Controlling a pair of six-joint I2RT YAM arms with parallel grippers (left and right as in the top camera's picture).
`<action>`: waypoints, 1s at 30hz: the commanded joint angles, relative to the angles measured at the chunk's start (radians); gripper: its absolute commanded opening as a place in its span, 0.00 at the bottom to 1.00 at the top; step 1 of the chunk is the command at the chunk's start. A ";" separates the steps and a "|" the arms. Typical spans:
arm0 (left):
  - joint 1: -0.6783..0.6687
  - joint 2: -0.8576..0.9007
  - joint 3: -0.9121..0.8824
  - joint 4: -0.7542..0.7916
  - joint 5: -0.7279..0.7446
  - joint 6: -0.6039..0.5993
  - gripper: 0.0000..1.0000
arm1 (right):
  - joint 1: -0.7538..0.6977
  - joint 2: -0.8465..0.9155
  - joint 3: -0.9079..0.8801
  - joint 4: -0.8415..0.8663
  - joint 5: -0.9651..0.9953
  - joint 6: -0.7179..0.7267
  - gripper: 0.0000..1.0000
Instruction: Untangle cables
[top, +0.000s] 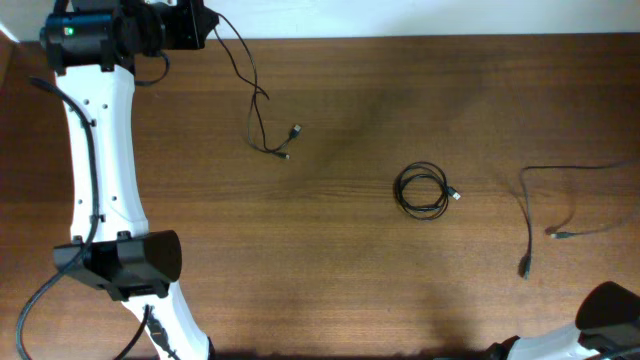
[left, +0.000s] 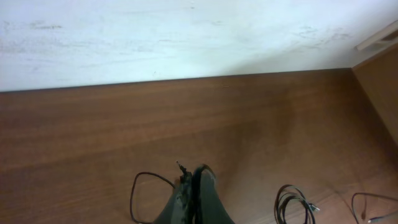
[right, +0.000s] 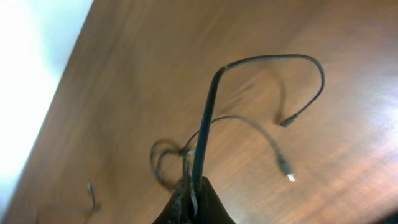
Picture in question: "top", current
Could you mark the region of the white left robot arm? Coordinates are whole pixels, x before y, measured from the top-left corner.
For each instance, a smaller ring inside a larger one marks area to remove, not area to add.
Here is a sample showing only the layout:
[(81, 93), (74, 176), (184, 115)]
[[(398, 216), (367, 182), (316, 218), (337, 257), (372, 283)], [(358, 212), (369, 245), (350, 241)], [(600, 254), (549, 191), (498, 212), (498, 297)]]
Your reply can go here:
[(71, 241), (55, 248), (59, 276), (129, 309), (162, 359), (211, 359), (179, 278), (181, 245), (153, 232), (136, 180), (132, 105), (139, 55), (199, 50), (218, 22), (201, 1), (59, 1), (40, 33), (65, 104), (72, 154)]

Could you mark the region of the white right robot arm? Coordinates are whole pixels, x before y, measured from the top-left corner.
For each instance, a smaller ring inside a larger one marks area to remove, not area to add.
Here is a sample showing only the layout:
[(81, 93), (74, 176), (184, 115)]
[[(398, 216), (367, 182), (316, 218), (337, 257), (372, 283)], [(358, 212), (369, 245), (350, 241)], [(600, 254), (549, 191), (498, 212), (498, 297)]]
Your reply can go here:
[(575, 320), (537, 337), (494, 343), (489, 360), (639, 360), (639, 296), (608, 281), (582, 302)]

